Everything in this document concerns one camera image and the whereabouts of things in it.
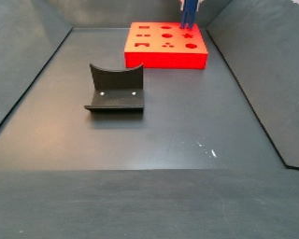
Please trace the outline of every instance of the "gray floor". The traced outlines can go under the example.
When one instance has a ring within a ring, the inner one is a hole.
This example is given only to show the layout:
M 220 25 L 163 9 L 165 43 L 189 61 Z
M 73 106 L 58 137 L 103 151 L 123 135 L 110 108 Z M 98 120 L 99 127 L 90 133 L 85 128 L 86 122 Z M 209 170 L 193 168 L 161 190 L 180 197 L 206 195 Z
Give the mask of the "gray floor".
M 0 173 L 0 239 L 299 239 L 299 172 Z
M 238 169 L 284 165 L 204 32 L 208 69 L 145 71 L 143 114 L 95 114 L 90 63 L 123 69 L 127 29 L 77 29 L 0 130 L 0 170 Z
M 127 29 L 73 32 L 0 130 L 0 239 L 299 239 L 299 172 L 204 34 L 205 71 L 147 69 L 145 114 L 91 115 Z

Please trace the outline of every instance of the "red block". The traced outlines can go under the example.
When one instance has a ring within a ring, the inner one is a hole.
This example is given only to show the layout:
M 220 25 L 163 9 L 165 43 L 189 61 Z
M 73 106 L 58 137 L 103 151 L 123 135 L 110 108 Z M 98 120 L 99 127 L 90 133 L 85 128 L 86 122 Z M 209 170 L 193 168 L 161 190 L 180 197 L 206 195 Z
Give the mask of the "red block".
M 126 67 L 205 69 L 209 51 L 197 27 L 180 22 L 134 22 L 126 47 Z

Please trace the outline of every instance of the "gray surface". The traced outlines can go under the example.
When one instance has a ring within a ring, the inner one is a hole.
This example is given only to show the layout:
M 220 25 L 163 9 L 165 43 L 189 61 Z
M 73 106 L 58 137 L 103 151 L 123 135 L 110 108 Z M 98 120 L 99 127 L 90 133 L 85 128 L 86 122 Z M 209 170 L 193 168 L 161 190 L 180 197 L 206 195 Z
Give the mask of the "gray surface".
M 0 0 L 0 123 L 70 30 L 43 1 Z
M 181 21 L 180 0 L 47 0 L 75 27 L 130 27 L 134 21 Z M 232 0 L 206 0 L 197 23 L 206 27 Z
M 204 35 L 205 71 L 146 69 L 143 114 L 93 115 L 89 66 L 123 69 L 127 29 L 77 29 L 2 128 L 0 170 L 284 168 Z
M 233 0 L 209 31 L 285 162 L 299 167 L 299 5 Z
M 299 172 L 0 174 L 0 239 L 299 239 Z

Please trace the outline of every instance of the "shaped hole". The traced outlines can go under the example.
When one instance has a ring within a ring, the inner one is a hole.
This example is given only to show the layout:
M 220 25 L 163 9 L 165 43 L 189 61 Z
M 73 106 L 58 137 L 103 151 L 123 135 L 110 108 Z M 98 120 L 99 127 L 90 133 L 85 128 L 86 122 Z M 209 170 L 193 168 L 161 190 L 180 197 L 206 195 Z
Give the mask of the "shaped hole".
M 172 37 L 174 37 L 172 34 L 163 34 L 162 35 L 165 38 L 172 38 Z
M 189 49 L 196 49 L 196 48 L 197 48 L 197 44 L 189 43 L 189 44 L 186 44 L 186 47 L 188 47 Z
M 150 47 L 150 43 L 137 43 L 135 46 L 137 47 L 146 46 L 149 48 Z
M 194 38 L 194 35 L 192 34 L 184 34 L 185 38 Z

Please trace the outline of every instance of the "circular hole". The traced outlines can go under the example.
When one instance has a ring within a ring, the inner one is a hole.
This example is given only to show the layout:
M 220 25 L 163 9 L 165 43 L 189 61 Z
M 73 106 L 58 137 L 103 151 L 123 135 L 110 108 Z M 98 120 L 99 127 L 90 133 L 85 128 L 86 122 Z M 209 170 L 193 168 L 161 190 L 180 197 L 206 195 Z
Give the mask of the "circular hole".
M 172 38 L 172 37 L 174 37 L 172 34 L 163 34 L 162 35 L 165 38 Z
M 189 49 L 196 49 L 197 48 L 197 44 L 189 43 L 189 44 L 186 44 L 186 47 Z

